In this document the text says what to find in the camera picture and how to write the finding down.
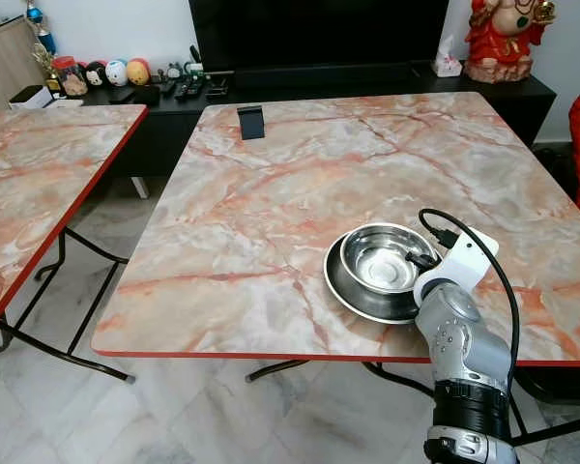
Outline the stainless steel bowl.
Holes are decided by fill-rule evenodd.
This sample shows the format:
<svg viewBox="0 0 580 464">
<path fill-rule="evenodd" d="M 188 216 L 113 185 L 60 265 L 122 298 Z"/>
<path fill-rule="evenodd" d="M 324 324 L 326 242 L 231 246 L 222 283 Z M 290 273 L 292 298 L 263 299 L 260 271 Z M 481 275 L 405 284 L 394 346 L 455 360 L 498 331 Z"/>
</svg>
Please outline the stainless steel bowl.
<svg viewBox="0 0 580 464">
<path fill-rule="evenodd" d="M 400 295 L 439 264 L 440 253 L 418 231 L 394 222 L 370 222 L 340 238 L 340 262 L 366 290 Z"/>
</svg>

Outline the black phone stand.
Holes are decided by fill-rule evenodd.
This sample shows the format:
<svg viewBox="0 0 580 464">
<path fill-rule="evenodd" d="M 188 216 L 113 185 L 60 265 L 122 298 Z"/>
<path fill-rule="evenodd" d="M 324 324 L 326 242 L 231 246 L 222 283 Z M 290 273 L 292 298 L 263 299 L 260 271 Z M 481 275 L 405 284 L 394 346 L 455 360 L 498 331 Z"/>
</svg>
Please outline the black phone stand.
<svg viewBox="0 0 580 464">
<path fill-rule="evenodd" d="M 265 121 L 262 105 L 237 107 L 242 140 L 259 140 L 265 137 Z"/>
</svg>

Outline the red laughing Buddha statue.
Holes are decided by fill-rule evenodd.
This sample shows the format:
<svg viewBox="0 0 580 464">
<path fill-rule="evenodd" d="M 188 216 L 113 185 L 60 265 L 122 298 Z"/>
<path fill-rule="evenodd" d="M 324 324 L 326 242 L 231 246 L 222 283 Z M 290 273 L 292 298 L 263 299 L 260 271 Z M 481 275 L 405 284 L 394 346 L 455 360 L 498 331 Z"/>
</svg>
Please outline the red laughing Buddha statue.
<svg viewBox="0 0 580 464">
<path fill-rule="evenodd" d="M 532 45 L 556 18 L 552 0 L 471 0 L 470 56 L 464 74 L 480 83 L 521 81 L 532 74 Z"/>
</svg>

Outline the black television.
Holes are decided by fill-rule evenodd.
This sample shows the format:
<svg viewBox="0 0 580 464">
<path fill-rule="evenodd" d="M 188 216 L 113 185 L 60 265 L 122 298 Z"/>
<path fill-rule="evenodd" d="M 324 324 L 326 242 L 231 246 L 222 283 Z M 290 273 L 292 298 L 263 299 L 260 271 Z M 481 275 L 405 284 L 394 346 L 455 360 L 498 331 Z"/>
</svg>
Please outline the black television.
<svg viewBox="0 0 580 464">
<path fill-rule="evenodd" d="M 209 72 L 435 56 L 450 0 L 188 0 Z"/>
</svg>

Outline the light wooden cabinet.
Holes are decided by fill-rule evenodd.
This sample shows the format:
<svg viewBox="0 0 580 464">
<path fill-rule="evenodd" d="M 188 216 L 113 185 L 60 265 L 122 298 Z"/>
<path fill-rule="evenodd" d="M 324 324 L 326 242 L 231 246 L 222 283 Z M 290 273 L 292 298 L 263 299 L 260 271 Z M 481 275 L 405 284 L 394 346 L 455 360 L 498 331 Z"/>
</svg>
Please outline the light wooden cabinet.
<svg viewBox="0 0 580 464">
<path fill-rule="evenodd" d="M 0 21 L 0 110 L 9 107 L 9 99 L 26 87 L 43 87 L 45 75 L 35 62 L 33 31 L 24 16 Z"/>
</svg>

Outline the red-lidded jar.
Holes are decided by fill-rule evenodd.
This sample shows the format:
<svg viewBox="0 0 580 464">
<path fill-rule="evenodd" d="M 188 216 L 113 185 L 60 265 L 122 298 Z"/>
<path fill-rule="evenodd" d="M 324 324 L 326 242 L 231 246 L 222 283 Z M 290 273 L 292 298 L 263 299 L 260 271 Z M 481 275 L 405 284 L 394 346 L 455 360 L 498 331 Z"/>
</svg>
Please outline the red-lidded jar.
<svg viewBox="0 0 580 464">
<path fill-rule="evenodd" d="M 90 89 L 79 62 L 73 56 L 57 56 L 52 59 L 52 67 L 62 93 L 68 97 L 85 96 Z"/>
</svg>

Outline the gold and blue trophy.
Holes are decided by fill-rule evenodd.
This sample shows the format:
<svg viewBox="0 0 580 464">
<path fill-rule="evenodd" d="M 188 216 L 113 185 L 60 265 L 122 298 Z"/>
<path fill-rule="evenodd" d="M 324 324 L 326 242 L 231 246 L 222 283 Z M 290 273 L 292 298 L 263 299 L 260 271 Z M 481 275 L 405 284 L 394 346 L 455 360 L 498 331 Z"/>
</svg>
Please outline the gold and blue trophy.
<svg viewBox="0 0 580 464">
<path fill-rule="evenodd" d="M 43 73 L 46 75 L 46 85 L 51 92 L 62 93 L 62 88 L 55 71 L 54 62 L 56 45 L 54 43 L 54 36 L 47 30 L 45 23 L 45 14 L 39 6 L 34 3 L 34 0 L 24 0 L 26 10 L 24 17 L 29 23 L 29 27 L 37 39 L 37 44 L 33 47 L 34 61 L 42 67 Z"/>
</svg>

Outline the black and white figurine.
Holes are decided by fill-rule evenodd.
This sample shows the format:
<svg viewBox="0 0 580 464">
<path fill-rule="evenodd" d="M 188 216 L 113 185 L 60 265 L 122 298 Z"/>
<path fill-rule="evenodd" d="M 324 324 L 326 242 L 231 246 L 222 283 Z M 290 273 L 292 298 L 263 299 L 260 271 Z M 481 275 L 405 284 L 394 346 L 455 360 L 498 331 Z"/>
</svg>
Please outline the black and white figurine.
<svg viewBox="0 0 580 464">
<path fill-rule="evenodd" d="M 88 88 L 103 88 L 109 84 L 107 76 L 107 65 L 102 61 L 93 61 L 83 67 L 83 74 L 88 83 Z"/>
</svg>

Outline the white egg figurine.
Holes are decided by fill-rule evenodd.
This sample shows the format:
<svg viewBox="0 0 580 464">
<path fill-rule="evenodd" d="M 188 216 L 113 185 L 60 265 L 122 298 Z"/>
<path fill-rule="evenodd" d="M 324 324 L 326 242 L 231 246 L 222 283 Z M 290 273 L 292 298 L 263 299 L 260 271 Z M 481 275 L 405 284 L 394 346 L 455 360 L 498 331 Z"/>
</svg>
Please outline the white egg figurine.
<svg viewBox="0 0 580 464">
<path fill-rule="evenodd" d="M 112 59 L 105 66 L 105 75 L 112 87 L 126 87 L 130 80 L 127 74 L 127 63 L 123 59 Z"/>
</svg>

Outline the yellow egg figurine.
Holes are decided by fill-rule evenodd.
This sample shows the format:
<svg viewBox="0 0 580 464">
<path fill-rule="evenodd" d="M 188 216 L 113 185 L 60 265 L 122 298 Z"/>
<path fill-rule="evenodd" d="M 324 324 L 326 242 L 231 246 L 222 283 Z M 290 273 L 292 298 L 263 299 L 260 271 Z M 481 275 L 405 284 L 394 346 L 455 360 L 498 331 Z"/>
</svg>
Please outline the yellow egg figurine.
<svg viewBox="0 0 580 464">
<path fill-rule="evenodd" d="M 144 58 L 131 58 L 126 64 L 126 76 L 132 87 L 143 87 L 152 79 L 148 62 Z"/>
</svg>

